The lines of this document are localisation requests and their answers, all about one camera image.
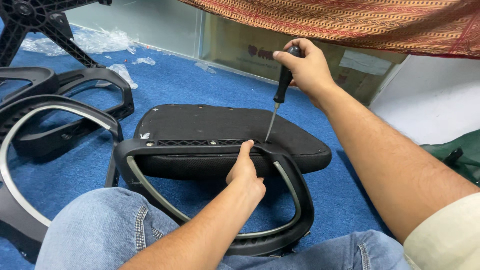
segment red and orange patterned cloth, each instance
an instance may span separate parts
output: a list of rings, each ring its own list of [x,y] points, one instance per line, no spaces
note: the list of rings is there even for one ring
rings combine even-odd
[[[480,0],[180,0],[246,25],[343,46],[480,59]]]

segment sleeve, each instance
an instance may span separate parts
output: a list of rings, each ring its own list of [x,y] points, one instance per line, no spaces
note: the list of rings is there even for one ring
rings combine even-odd
[[[479,269],[480,193],[427,218],[407,237],[403,247],[413,269]]]

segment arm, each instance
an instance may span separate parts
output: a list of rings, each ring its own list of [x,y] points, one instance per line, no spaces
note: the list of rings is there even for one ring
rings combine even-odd
[[[121,269],[215,269],[265,194],[244,142],[227,176],[228,186],[192,220],[162,237]]]
[[[293,84],[328,117],[368,196],[399,242],[436,211],[480,188],[393,129],[338,87],[320,49],[307,39],[289,42],[306,56],[275,52]]]

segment blue jeans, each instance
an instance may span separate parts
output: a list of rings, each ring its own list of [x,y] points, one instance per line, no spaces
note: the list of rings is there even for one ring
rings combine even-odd
[[[36,269],[117,269],[178,228],[135,192],[114,187],[90,191],[53,220]],[[282,258],[225,256],[217,269],[410,269],[403,247],[377,231],[352,233]]]

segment screwdriver handle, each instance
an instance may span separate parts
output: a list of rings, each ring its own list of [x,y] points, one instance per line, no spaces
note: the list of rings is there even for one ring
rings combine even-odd
[[[301,50],[298,46],[292,46],[288,48],[287,52],[296,57],[301,56]],[[285,102],[285,92],[287,91],[288,85],[292,79],[292,71],[290,71],[290,69],[288,69],[286,66],[282,65],[280,69],[280,79],[278,80],[278,89],[273,97],[273,101],[275,101],[275,103]]]

